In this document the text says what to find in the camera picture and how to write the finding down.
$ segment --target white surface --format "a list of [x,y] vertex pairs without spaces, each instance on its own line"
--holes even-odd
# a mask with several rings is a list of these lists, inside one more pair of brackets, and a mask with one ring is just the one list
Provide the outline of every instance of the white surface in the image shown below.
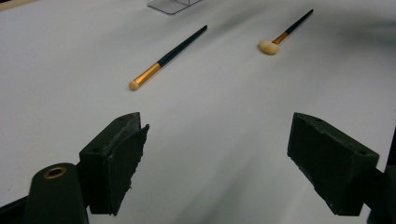
[[[260,52],[309,9],[276,56]],[[116,217],[91,223],[365,223],[336,217],[287,157],[291,119],[324,119],[381,155],[396,124],[392,0],[40,0],[0,12],[0,205],[139,111],[145,155]],[[138,91],[128,83],[204,25]]]

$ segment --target makeup brush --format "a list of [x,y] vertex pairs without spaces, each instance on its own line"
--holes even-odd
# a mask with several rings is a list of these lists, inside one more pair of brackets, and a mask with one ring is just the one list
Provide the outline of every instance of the makeup brush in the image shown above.
[[197,31],[195,34],[191,35],[177,47],[169,51],[165,56],[163,56],[158,62],[152,65],[146,72],[142,73],[139,77],[135,78],[129,83],[129,88],[133,91],[137,90],[143,83],[145,83],[152,75],[154,75],[158,70],[160,70],[164,65],[169,63],[174,59],[184,48],[186,48],[192,41],[194,41],[198,36],[200,36],[204,31],[206,31],[207,25]]
[[303,15],[297,22],[295,22],[289,29],[287,29],[283,34],[281,34],[277,39],[271,41],[268,40],[262,40],[260,41],[259,48],[262,52],[269,54],[269,55],[274,55],[279,51],[279,44],[282,42],[283,39],[285,39],[288,35],[290,35],[297,27],[303,23],[311,14],[314,12],[314,9],[311,9],[309,12],[307,12],[305,15]]

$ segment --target table surface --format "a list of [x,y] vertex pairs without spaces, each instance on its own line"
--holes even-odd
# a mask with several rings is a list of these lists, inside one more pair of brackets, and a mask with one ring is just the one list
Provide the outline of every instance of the table surface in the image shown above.
[[[281,43],[272,40],[309,9]],[[294,112],[380,154],[396,124],[393,0],[204,0],[167,16],[144,0],[40,0],[0,12],[0,205],[140,112],[145,154],[116,217],[91,223],[365,223],[337,217],[287,157]],[[204,25],[138,91],[128,83]]]

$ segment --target black brush handle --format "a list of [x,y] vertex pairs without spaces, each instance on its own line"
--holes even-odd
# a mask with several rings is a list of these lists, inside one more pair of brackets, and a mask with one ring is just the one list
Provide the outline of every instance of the black brush handle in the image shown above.
[[187,38],[177,47],[169,51],[165,56],[163,56],[159,61],[158,64],[163,67],[167,63],[169,63],[173,58],[175,58],[184,48],[186,48],[192,41],[194,41],[198,36],[200,36],[204,31],[206,31],[207,25],[197,31],[195,34]]
[[289,29],[287,29],[285,33],[290,35],[291,32],[293,32],[299,25],[301,25],[301,23],[303,23],[303,21],[306,20],[306,18],[308,18],[312,14],[312,12],[314,12],[314,9],[311,9],[309,12],[303,15],[299,20],[297,20],[297,22],[295,22],[291,27],[289,27]]

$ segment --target brush head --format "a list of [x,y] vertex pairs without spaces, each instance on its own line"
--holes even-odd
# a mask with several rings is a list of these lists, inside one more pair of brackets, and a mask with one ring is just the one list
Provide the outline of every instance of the brush head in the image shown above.
[[262,40],[259,44],[260,50],[269,55],[274,55],[279,51],[279,45],[268,40]]
[[137,84],[137,82],[135,82],[135,81],[132,81],[132,82],[129,83],[129,88],[132,91],[135,91],[135,90],[137,90],[139,88],[139,84]]

